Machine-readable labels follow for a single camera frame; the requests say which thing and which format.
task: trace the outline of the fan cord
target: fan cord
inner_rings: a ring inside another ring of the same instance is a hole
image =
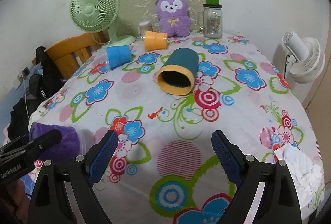
[[[26,108],[26,114],[28,116],[28,118],[30,119],[30,116],[29,116],[29,111],[28,111],[28,105],[26,103],[26,88],[25,88],[25,83],[24,83],[24,77],[23,77],[23,74],[21,74],[21,77],[22,77],[22,83],[23,83],[23,87],[24,87],[24,96],[25,96],[25,108]]]
[[[92,38],[93,38],[93,40],[94,40],[95,43],[98,43],[100,45],[105,45],[105,44],[109,43],[109,41],[108,42],[105,42],[105,43],[100,43],[100,42],[98,42],[98,41],[95,40],[94,35],[92,33],[91,33],[91,35],[92,35]]]
[[[288,64],[288,62],[287,62],[287,58],[289,58],[290,57],[290,55],[286,55],[286,58],[285,58],[285,71],[284,71],[284,79],[285,79],[285,77],[286,77],[286,68],[287,68],[287,64]]]

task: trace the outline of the glass jar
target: glass jar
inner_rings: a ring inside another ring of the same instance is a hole
[[[204,4],[203,32],[207,38],[220,39],[223,35],[222,5]]]

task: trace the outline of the wooden chair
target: wooden chair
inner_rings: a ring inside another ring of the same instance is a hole
[[[84,64],[91,56],[88,47],[92,46],[94,50],[97,50],[102,46],[99,43],[104,42],[105,36],[102,32],[93,34],[85,33],[80,36],[62,40],[47,49],[46,52],[59,68],[63,78],[69,79],[79,68],[79,63],[77,62],[74,53],[78,55]]]

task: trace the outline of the purple plush toy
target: purple plush toy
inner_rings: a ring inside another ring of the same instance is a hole
[[[156,13],[160,18],[158,25],[168,37],[190,35],[191,19],[187,15],[186,0],[158,0]]]

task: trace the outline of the small plastic container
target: small plastic container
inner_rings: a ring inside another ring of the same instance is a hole
[[[141,36],[143,36],[146,31],[149,32],[153,31],[152,24],[149,20],[142,20],[141,22],[138,23],[138,25],[139,25],[138,30]]]
[[[145,44],[146,51],[163,50],[168,47],[167,34],[145,31],[141,39]]]

